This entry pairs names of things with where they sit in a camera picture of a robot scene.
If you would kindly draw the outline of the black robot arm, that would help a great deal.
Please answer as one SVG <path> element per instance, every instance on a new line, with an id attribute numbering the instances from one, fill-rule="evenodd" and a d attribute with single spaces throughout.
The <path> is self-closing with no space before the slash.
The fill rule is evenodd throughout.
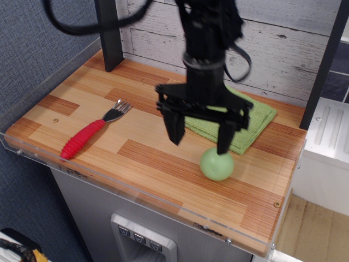
<path id="1" fill-rule="evenodd" d="M 234 42 L 242 37 L 243 20 L 234 1 L 177 1 L 186 38 L 183 63 L 186 83 L 159 85 L 158 110 L 170 140 L 179 144 L 185 117 L 219 124 L 217 153 L 227 153 L 236 131 L 247 129 L 253 104 L 224 84 L 226 50 L 232 48 L 250 62 Z"/>

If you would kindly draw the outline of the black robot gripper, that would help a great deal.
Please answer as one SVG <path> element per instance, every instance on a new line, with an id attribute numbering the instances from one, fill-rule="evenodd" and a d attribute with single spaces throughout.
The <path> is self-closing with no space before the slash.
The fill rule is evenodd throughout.
<path id="1" fill-rule="evenodd" d="M 179 145 L 185 134 L 185 117 L 220 123 L 217 154 L 230 148 L 237 129 L 249 126 L 249 111 L 253 103 L 231 93 L 223 81 L 224 67 L 196 69 L 187 66 L 186 83 L 161 84 L 158 110 L 163 115 L 169 139 Z"/>

